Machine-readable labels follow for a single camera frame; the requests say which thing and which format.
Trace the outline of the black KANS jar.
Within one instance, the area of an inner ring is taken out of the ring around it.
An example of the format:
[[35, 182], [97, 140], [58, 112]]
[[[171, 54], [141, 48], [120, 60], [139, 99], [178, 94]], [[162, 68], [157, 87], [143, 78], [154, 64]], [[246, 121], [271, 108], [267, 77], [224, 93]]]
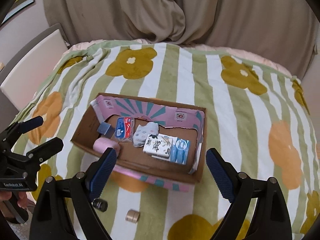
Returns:
[[100, 212], [105, 212], [108, 208], [108, 203], [106, 200], [101, 198], [95, 198], [92, 202], [93, 207]]

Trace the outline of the pink fluffy headband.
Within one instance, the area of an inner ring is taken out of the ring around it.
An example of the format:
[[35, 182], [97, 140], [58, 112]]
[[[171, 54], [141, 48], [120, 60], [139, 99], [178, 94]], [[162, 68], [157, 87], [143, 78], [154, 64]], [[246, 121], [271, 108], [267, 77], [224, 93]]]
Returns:
[[120, 154], [120, 144], [106, 137], [99, 137], [93, 144], [95, 152], [103, 154], [108, 148], [115, 150], [117, 157]]

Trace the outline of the beige cosmetic jar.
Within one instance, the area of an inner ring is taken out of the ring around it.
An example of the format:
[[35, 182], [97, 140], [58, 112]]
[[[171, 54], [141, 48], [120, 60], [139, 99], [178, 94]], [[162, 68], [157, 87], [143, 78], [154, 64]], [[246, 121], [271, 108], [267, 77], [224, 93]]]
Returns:
[[125, 216], [125, 220], [130, 223], [136, 224], [139, 220], [140, 212], [136, 210], [129, 210]]

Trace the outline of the white blue medicine box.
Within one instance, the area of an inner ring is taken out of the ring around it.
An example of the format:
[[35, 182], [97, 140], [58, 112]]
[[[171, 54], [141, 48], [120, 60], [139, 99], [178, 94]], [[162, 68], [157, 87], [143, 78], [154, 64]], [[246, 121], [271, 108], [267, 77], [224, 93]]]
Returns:
[[186, 165], [188, 160], [190, 141], [173, 137], [172, 146], [168, 158], [152, 155], [153, 158], [169, 161], [171, 163]]

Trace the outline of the blue cosmetic box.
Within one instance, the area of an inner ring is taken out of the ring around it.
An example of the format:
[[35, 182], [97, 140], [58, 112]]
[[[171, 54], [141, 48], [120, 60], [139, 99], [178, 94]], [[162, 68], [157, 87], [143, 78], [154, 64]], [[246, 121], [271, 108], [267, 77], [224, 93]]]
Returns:
[[108, 138], [108, 139], [111, 139], [112, 136], [113, 136], [113, 134], [114, 134], [114, 132], [115, 132], [115, 129], [114, 129], [114, 127], [113, 127], [111, 124], [109, 124], [108, 122], [102, 122], [102, 123], [99, 125], [99, 127], [98, 127], [98, 129], [97, 129], [97, 132], [98, 132], [101, 136], [106, 137], [106, 138]]

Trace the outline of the red blue floss pack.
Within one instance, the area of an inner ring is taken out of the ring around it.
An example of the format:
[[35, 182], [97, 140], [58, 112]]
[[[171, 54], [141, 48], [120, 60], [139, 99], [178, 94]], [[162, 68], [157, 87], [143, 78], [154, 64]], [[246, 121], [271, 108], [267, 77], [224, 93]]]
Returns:
[[119, 117], [116, 122], [115, 138], [118, 141], [132, 141], [134, 127], [134, 118], [129, 116]]

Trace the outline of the white patterned sock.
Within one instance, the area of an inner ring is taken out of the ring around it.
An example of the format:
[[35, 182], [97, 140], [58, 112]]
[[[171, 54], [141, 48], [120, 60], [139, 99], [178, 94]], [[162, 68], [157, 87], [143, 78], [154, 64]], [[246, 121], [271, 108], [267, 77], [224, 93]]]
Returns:
[[155, 122], [148, 122], [144, 126], [138, 125], [133, 134], [133, 146], [137, 148], [144, 146], [148, 135], [157, 135], [158, 133], [159, 125]]

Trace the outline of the white black patterned box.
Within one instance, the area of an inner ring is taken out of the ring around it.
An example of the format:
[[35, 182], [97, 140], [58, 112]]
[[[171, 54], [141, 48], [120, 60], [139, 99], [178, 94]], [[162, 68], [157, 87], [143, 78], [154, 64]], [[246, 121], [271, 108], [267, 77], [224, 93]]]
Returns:
[[155, 155], [157, 157], [168, 159], [170, 157], [171, 147], [172, 147], [173, 138], [164, 135], [148, 135], [143, 152], [149, 155]]

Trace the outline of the white padded headboard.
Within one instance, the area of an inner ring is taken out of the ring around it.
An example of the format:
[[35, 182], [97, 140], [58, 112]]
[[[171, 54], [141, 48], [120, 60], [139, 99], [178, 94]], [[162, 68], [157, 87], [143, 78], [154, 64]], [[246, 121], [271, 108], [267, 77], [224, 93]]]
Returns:
[[31, 102], [68, 47], [63, 28], [56, 23], [32, 39], [7, 63], [1, 71], [1, 92], [17, 110]]

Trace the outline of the green striped floral blanket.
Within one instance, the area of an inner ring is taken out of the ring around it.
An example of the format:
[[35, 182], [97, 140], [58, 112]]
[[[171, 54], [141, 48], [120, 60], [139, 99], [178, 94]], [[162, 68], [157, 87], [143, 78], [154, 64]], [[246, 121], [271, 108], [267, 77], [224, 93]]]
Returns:
[[268, 63], [224, 51], [168, 43], [105, 41], [72, 47], [16, 116], [43, 125], [18, 139], [27, 154], [54, 137], [62, 151], [36, 177], [72, 178], [96, 161], [102, 122], [154, 122], [174, 137], [168, 160], [133, 145], [131, 128], [97, 215], [112, 239], [210, 239], [230, 203], [206, 165], [215, 148], [253, 179], [276, 178], [289, 213], [290, 238], [319, 217], [317, 140], [300, 80]]

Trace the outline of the pink cardboard box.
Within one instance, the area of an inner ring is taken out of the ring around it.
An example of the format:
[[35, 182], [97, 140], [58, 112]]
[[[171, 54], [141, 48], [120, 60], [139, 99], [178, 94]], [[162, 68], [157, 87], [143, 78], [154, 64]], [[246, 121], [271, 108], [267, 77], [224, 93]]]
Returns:
[[202, 178], [206, 124], [203, 107], [100, 93], [90, 102], [72, 143], [95, 156], [111, 147], [116, 171], [186, 191]]

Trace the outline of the beige curtain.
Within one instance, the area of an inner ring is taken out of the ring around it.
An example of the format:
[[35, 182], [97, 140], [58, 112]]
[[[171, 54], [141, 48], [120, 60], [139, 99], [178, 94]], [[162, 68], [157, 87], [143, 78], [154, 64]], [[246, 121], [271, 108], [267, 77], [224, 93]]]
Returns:
[[199, 43], [242, 49], [303, 77], [319, 23], [305, 0], [43, 0], [71, 44], [91, 40]]

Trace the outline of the framed wall picture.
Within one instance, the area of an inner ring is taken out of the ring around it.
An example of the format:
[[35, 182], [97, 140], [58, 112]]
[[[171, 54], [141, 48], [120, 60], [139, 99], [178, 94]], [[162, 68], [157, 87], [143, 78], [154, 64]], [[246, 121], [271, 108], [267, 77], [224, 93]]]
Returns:
[[25, 9], [34, 3], [35, 0], [16, 0], [14, 4], [11, 6], [9, 12], [6, 14], [4, 20], [1, 25], [5, 24], [8, 20], [14, 17], [17, 13]]

